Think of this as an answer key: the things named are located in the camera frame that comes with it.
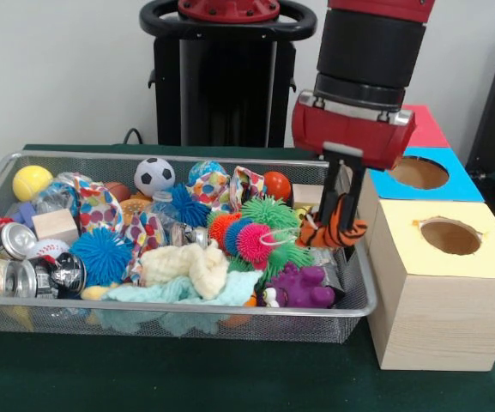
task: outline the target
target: black handle ring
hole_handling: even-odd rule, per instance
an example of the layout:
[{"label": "black handle ring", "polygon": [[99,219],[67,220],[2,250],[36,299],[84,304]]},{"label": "black handle ring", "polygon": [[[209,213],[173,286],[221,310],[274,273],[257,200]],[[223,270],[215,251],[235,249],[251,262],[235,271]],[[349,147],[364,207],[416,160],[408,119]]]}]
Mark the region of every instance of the black handle ring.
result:
[{"label": "black handle ring", "polygon": [[163,15],[178,12],[177,0],[154,0],[141,9],[141,28],[158,38],[184,40],[244,39],[268,41],[296,41],[308,39],[316,32],[317,18],[312,10],[295,2],[280,0],[281,15],[295,22],[266,21],[262,23],[228,24],[162,19]]}]

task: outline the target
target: pink spiky ball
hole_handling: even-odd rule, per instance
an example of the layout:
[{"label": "pink spiky ball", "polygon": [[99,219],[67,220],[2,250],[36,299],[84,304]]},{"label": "pink spiky ball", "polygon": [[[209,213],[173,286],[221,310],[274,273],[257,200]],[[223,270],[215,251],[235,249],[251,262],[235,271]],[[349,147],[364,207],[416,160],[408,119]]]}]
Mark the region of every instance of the pink spiky ball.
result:
[{"label": "pink spiky ball", "polygon": [[[266,269],[270,253],[274,250],[272,246],[263,245],[261,242],[261,237],[268,235],[270,232],[270,227],[259,223],[247,225],[239,232],[239,256],[247,262],[252,263],[253,267],[257,270]],[[273,243],[274,237],[272,235],[266,236],[264,241]]]}]

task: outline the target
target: tiger plush toy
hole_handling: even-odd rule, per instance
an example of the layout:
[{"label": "tiger plush toy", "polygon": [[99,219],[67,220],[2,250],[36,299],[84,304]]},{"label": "tiger plush toy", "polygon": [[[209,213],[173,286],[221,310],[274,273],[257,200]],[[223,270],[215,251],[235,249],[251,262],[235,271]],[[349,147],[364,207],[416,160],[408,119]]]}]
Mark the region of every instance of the tiger plush toy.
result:
[{"label": "tiger plush toy", "polygon": [[367,231],[367,223],[356,219],[352,229],[341,231],[341,210],[344,194],[340,195],[339,201],[328,226],[322,226],[318,221],[318,213],[312,214],[309,211],[300,225],[300,235],[297,238],[297,245],[303,247],[324,247],[338,249],[355,245]]}]

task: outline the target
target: black cable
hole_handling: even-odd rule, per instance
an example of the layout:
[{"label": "black cable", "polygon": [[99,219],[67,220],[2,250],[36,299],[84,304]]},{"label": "black cable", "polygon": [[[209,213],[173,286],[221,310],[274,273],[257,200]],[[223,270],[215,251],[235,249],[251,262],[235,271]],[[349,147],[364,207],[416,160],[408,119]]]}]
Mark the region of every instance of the black cable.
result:
[{"label": "black cable", "polygon": [[133,133],[135,133],[136,137],[138,137],[138,144],[144,144],[144,141],[142,140],[141,132],[138,131],[138,129],[135,129],[134,127],[130,129],[125,135],[124,144],[127,144],[129,142],[130,135],[132,135]]}]

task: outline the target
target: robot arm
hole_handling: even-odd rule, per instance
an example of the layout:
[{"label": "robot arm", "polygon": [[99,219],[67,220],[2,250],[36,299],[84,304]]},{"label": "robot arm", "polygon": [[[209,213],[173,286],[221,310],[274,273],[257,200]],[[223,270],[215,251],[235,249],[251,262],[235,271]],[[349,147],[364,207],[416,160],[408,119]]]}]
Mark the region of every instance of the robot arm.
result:
[{"label": "robot arm", "polygon": [[391,169],[415,130],[402,110],[434,0],[329,0],[314,91],[293,113],[295,145],[325,155],[330,168],[319,218],[337,207],[339,162],[353,169],[341,230],[352,228],[365,168]]}]

